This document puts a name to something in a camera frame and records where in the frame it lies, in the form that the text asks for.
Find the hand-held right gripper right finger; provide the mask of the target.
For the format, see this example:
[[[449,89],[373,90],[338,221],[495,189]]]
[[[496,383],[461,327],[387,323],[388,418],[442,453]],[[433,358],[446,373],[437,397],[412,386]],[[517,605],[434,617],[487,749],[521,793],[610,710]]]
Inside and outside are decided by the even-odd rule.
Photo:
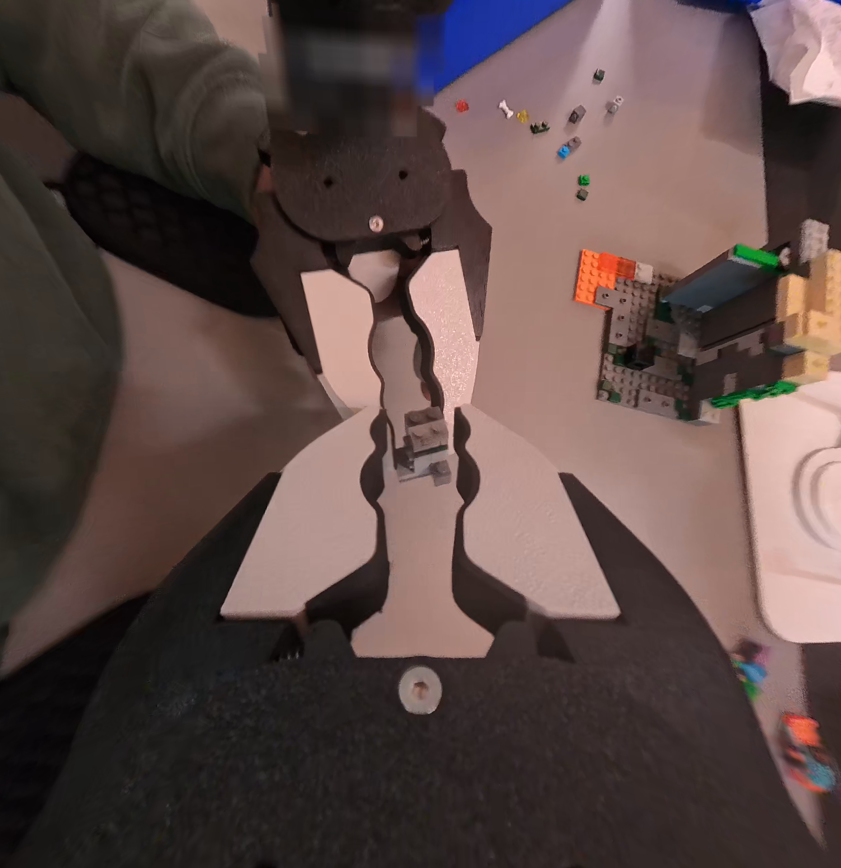
[[[613,621],[621,609],[555,466],[474,406],[454,415],[458,607],[482,628],[535,617]]]

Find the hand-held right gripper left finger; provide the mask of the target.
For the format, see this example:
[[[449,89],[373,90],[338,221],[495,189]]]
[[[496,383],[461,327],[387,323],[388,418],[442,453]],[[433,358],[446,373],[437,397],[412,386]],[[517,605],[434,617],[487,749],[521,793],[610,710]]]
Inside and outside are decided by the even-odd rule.
[[[383,410],[367,408],[289,461],[222,618],[334,621],[351,638],[383,609],[390,567],[379,500],[387,431]]]

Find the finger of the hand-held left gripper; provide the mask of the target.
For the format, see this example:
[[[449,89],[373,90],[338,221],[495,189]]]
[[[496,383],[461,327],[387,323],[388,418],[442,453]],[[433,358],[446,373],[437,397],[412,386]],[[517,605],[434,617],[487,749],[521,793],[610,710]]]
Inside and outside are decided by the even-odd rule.
[[[452,413],[471,402],[479,363],[479,340],[458,250],[430,254],[409,279],[407,296],[426,333],[442,411]]]
[[[354,255],[347,274],[301,276],[319,363],[317,378],[340,413],[381,406],[383,385],[371,360],[374,308],[392,292],[401,258],[394,251]]]

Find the small grey brick assembly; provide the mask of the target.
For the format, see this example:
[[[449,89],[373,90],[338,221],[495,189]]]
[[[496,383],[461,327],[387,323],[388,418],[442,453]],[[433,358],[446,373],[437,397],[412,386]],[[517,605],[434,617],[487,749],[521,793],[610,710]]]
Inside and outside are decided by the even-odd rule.
[[[400,483],[429,477],[435,486],[449,484],[450,433],[443,411],[428,406],[406,412],[403,445],[393,454]]]

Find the person's left forearm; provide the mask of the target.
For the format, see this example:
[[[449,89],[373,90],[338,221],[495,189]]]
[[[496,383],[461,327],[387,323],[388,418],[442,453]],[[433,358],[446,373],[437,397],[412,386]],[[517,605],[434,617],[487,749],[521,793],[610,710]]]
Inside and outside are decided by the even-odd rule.
[[[253,221],[260,66],[183,1],[0,1],[0,90],[77,149]]]

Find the grey desk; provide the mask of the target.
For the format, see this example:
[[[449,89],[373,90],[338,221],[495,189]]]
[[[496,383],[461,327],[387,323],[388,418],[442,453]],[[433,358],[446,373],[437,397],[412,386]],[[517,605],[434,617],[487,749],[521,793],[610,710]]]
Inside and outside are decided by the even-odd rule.
[[[594,401],[597,313],[567,300],[565,286],[581,245],[612,244],[661,263],[662,241],[673,241],[682,249],[669,265],[680,267],[739,234],[762,240],[760,160],[737,153],[758,146],[757,119],[710,127],[586,108],[572,127],[576,105],[525,125],[515,114],[527,109],[447,122],[447,142],[493,226],[476,398],[574,472],[724,641],[764,633],[733,422],[691,429]],[[530,123],[541,121],[550,131],[532,135]],[[559,160],[574,136],[582,146]],[[586,201],[576,198],[580,174],[590,175]],[[14,622],[7,673],[101,613],[121,606],[111,621],[126,622],[134,606],[125,599],[153,588],[253,484],[335,419],[318,409],[325,399],[280,323],[108,262],[129,330],[129,376],[85,524]]]

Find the black mesh chair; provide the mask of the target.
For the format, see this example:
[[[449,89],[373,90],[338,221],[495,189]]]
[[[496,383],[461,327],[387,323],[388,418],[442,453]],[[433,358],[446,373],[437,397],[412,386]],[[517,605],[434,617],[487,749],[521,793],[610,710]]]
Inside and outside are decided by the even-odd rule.
[[[240,216],[87,154],[46,185],[103,251],[217,307],[278,317],[251,264],[258,232]]]

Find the blue container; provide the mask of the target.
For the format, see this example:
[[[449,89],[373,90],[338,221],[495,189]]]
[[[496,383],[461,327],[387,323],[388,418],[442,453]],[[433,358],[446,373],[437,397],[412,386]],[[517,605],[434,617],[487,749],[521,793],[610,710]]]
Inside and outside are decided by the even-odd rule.
[[[725,2],[554,2],[554,10],[443,87],[435,108],[498,114],[504,99],[530,116],[583,102],[604,114],[617,95],[622,118],[751,123],[761,114],[761,61],[753,27]],[[601,83],[592,81],[605,69]]]

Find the purple and green toy figure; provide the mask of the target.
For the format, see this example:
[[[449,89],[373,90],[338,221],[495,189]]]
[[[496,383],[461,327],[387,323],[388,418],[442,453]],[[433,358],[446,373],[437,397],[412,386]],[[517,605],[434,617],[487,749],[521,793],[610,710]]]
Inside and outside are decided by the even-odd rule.
[[[729,653],[733,669],[751,702],[762,694],[770,649],[749,638],[740,639]]]

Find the white book stand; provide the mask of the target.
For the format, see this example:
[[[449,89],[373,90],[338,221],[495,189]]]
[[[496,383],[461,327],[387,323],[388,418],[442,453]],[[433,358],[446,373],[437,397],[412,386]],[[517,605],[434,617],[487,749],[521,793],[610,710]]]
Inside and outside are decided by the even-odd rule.
[[[841,643],[841,373],[738,417],[763,620],[788,642]]]

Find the toy brick building model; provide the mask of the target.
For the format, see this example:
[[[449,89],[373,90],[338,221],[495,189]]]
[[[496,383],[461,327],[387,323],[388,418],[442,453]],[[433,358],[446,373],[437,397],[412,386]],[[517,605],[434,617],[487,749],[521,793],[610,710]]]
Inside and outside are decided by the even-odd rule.
[[[841,355],[841,247],[805,219],[675,277],[587,248],[574,301],[602,311],[595,398],[689,425],[824,380]]]

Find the person's green sweatshirt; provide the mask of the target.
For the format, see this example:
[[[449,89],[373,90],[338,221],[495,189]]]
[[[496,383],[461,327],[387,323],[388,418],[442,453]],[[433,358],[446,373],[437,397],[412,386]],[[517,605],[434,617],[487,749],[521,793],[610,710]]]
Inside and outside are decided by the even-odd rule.
[[[122,349],[97,247],[0,143],[0,659],[79,518]]]

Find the orange toy figure with pickaxe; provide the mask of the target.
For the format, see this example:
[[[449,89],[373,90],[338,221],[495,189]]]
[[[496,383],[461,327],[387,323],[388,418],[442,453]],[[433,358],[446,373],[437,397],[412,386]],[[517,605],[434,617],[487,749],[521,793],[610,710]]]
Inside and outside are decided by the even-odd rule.
[[[780,716],[780,744],[790,775],[797,783],[819,795],[834,792],[837,772],[814,718],[784,712]]]

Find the crumpled white paper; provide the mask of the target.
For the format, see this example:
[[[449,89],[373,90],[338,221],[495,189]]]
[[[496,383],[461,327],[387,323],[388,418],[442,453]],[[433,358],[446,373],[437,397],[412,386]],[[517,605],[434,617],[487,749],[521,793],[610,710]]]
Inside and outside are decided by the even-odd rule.
[[[748,9],[770,80],[788,103],[841,108],[841,1],[760,1]]]

